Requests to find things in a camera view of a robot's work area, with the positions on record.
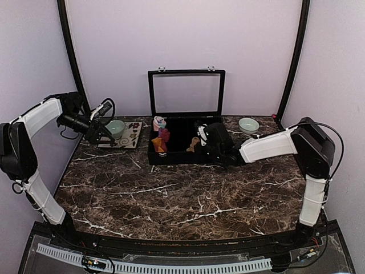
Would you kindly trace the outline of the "brown sock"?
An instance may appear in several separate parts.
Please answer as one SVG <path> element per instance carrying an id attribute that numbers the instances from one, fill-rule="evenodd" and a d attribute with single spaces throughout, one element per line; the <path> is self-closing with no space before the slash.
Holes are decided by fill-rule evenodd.
<path id="1" fill-rule="evenodd" d="M 189 147 L 186 149 L 186 152 L 195 152 L 195 146 L 200 142 L 200 138 L 198 137 L 193 137 L 191 144 L 189 145 Z"/>

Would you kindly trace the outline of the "magenta striped sock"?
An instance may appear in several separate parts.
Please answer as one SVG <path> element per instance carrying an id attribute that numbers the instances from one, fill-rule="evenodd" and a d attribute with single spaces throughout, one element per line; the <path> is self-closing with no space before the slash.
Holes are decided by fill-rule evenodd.
<path id="1" fill-rule="evenodd" d="M 156 153 L 166 153 L 168 151 L 164 139 L 156 137 L 151 140 Z"/>

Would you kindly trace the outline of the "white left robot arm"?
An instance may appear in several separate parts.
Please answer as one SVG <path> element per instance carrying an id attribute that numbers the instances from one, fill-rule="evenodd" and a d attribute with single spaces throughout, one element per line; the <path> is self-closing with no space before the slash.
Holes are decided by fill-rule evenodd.
<path id="1" fill-rule="evenodd" d="M 78 92 L 50 95 L 13 121 L 1 124 L 1 170 L 13 181 L 13 191 L 25 193 L 35 210 L 52 225 L 62 225 L 66 212 L 42 181 L 31 142 L 34 135 L 55 120 L 58 126 L 72 129 L 91 144 L 116 144 L 106 124 L 98 120 L 115 111 L 113 100 L 103 100 L 89 115 L 82 110 L 82 103 Z"/>

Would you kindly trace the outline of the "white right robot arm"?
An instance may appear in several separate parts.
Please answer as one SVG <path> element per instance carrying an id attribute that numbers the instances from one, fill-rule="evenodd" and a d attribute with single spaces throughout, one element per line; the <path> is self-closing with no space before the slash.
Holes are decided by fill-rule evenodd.
<path id="1" fill-rule="evenodd" d="M 313 230 L 324 206 L 332 180 L 330 174 L 335 154 L 335 143 L 321 129 L 321 123 L 309 117 L 298 124 L 266 135 L 253 135 L 234 143 L 223 123 L 197 122 L 200 144 L 198 152 L 224 167 L 243 166 L 259 160 L 282 155 L 295 155 L 303 172 L 306 186 L 298 230 L 291 235 L 291 243 L 304 247 L 313 238 Z"/>

